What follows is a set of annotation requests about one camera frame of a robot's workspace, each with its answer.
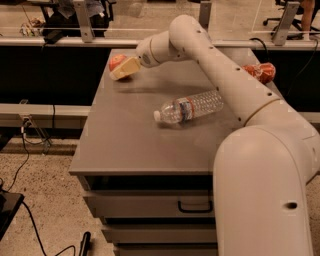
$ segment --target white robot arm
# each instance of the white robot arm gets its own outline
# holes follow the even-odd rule
[[[216,49],[190,16],[143,40],[137,55],[145,67],[194,60],[243,124],[214,161],[219,255],[312,256],[306,183],[320,167],[314,127]]]

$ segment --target red object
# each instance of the red object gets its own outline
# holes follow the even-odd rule
[[[114,70],[126,58],[127,58],[127,56],[124,54],[117,54],[117,55],[113,56],[109,61],[109,70],[110,71]]]
[[[263,84],[271,82],[276,75],[276,68],[270,62],[245,65],[242,68]]]

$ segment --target floor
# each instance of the floor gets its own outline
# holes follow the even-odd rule
[[[273,0],[213,0],[212,3],[209,32],[214,39],[260,37],[270,40],[273,25],[264,27],[262,21],[269,16],[281,15]],[[0,5],[0,12],[0,33],[12,37],[21,36],[20,26],[27,21],[27,16],[41,16],[39,10],[31,6]],[[165,30],[170,20],[180,13],[198,17],[199,5],[184,0],[122,1],[115,7],[115,21],[110,24],[106,37],[143,38]],[[29,140],[38,142],[33,137]],[[46,155],[42,154],[42,145],[26,143],[29,158],[19,170],[10,191],[24,194],[47,255],[55,255],[70,245],[75,245],[78,254],[82,236],[89,231],[92,248],[88,255],[112,256],[113,246],[100,232],[100,221],[92,218],[81,197],[79,182],[68,173],[78,142],[77,138],[54,138]],[[4,189],[11,185],[15,173],[27,159],[26,149],[22,139],[14,136],[1,150],[0,177],[5,181]],[[307,185],[307,197],[315,256],[320,256],[320,176]],[[23,206],[0,243],[0,255],[42,255],[32,222]],[[73,252],[69,249],[61,255],[73,255]]]

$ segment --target drawer handle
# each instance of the drawer handle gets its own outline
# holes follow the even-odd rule
[[[209,209],[205,209],[205,210],[185,210],[182,208],[182,203],[181,201],[178,201],[178,208],[179,208],[179,211],[182,212],[182,213],[209,213],[209,212],[212,212],[213,210],[213,203],[212,201],[209,201]]]

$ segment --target gray cabinet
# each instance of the gray cabinet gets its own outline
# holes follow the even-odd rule
[[[223,51],[256,63],[248,49]],[[165,101],[213,89],[192,61],[142,68],[123,81],[105,69],[70,173],[115,255],[217,255],[213,161],[239,122],[227,105],[183,124],[153,119]]]

